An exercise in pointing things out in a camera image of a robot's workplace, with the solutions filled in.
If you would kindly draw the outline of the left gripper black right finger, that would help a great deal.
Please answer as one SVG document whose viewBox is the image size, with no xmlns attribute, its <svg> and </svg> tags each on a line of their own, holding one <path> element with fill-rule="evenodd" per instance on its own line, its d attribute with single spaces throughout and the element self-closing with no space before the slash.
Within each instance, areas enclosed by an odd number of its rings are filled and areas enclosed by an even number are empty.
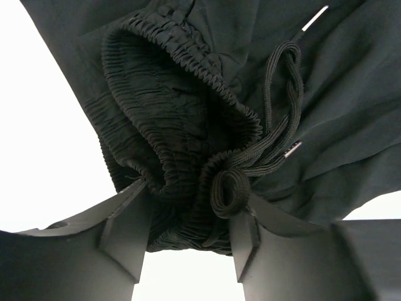
<svg viewBox="0 0 401 301">
<path fill-rule="evenodd" d="M 400 299 L 400 221 L 320 226 L 251 196 L 230 220 L 232 255 L 246 300 Z"/>
</svg>

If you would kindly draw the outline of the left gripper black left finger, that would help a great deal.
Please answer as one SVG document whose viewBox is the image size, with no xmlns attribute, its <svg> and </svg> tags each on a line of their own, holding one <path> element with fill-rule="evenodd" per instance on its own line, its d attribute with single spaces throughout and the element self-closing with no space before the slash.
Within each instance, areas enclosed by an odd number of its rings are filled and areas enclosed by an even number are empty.
<svg viewBox="0 0 401 301">
<path fill-rule="evenodd" d="M 1 299 L 130 300 L 148 235 L 142 181 L 43 230 L 2 231 Z"/>
</svg>

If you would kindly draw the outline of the black trousers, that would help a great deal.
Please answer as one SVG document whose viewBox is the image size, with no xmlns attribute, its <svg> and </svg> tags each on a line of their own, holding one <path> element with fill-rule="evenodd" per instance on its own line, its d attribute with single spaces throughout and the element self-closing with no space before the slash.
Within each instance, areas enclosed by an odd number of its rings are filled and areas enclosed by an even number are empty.
<svg viewBox="0 0 401 301">
<path fill-rule="evenodd" d="M 316 224 L 400 190 L 399 1 L 24 1 L 147 251 L 230 255 L 257 195 Z"/>
</svg>

